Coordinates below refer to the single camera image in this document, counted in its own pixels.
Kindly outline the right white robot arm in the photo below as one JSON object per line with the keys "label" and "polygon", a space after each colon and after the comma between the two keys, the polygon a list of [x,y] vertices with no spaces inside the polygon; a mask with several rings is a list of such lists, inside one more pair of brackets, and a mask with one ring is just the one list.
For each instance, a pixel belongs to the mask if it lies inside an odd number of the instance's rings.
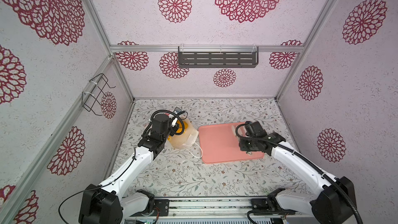
{"label": "right white robot arm", "polygon": [[264,207],[252,202],[252,209],[247,212],[251,223],[255,222],[252,215],[287,216],[296,212],[311,215],[321,224],[342,224],[350,217],[359,224],[363,223],[353,182],[347,177],[338,178],[321,169],[296,151],[280,134],[268,134],[257,121],[239,124],[235,135],[241,151],[260,151],[273,157],[295,173],[313,193],[312,197],[306,197],[278,188],[268,194]]}

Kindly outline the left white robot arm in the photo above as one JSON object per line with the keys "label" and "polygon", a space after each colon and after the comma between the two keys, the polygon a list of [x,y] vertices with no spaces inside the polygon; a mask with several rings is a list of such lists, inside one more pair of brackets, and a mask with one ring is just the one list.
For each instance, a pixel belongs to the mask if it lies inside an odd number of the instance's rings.
{"label": "left white robot arm", "polygon": [[182,135],[184,131],[178,114],[167,110],[155,111],[127,161],[98,186],[91,184],[83,191],[78,222],[123,224],[134,214],[151,213],[153,194],[144,190],[130,197],[125,194],[137,176],[161,153],[169,136]]}

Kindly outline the white floral paper bag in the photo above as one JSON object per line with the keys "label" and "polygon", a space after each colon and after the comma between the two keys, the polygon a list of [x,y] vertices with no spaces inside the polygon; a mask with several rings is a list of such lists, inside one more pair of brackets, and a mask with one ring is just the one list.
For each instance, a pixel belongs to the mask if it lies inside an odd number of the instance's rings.
{"label": "white floral paper bag", "polygon": [[[172,127],[173,127],[176,123],[175,119],[177,119],[177,118],[175,118],[175,117],[171,118],[170,114],[169,114],[169,117],[170,117],[170,119],[172,119]],[[202,158],[203,150],[200,147],[200,145],[197,143],[197,139],[199,137],[199,131],[193,126],[192,122],[188,118],[186,118],[182,121],[186,121],[186,123],[188,124],[186,131],[184,131],[184,133],[182,133],[181,135],[176,134],[175,136],[173,136],[173,138],[171,139],[171,141],[169,141],[169,143],[175,149],[185,149],[195,158]],[[199,156],[195,155],[194,153],[192,153],[190,151],[190,148],[195,145],[200,149]]]}

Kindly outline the orange bundt fake bread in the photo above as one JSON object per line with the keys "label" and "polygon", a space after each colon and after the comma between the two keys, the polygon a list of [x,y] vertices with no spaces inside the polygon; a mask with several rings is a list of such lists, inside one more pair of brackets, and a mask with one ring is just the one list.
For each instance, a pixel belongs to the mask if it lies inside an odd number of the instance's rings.
{"label": "orange bundt fake bread", "polygon": [[[173,128],[172,128],[172,130],[173,131],[175,131],[176,133],[184,133],[182,130],[184,129],[184,131],[186,131],[186,129],[187,129],[187,127],[188,127],[188,124],[186,123],[186,121],[183,121],[182,123],[181,123],[181,121],[179,121],[179,120],[177,120],[177,119],[175,119],[176,120],[176,123],[175,123],[175,125],[173,126]],[[175,134],[172,132],[171,134],[170,134],[170,136],[168,137],[168,141],[171,141],[171,139],[173,138],[173,136],[175,136]]]}

